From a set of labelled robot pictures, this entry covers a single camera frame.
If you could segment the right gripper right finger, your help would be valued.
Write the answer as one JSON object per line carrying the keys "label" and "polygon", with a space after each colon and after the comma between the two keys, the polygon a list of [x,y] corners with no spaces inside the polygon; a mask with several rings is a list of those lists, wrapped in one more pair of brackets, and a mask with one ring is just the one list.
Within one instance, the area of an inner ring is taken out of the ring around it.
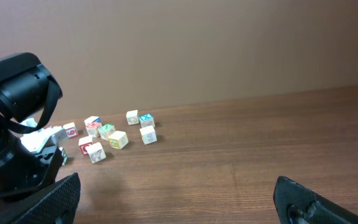
{"label": "right gripper right finger", "polygon": [[276,181],[273,202],[280,223],[358,224],[358,215],[285,176]]}

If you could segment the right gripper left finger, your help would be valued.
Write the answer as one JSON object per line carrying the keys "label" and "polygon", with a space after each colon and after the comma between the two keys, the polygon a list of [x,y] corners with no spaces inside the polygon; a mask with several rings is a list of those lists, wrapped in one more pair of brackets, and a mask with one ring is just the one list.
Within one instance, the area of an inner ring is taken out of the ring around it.
{"label": "right gripper left finger", "polygon": [[72,224],[80,193],[75,172],[0,212],[0,224]]}

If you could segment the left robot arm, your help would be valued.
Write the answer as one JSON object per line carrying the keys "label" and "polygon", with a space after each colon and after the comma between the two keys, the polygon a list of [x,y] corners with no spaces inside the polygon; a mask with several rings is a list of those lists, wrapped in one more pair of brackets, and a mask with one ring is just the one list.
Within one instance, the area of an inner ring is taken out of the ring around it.
{"label": "left robot arm", "polygon": [[63,157],[56,145],[31,153],[18,138],[43,128],[62,90],[30,52],[0,58],[0,210],[55,183]]}

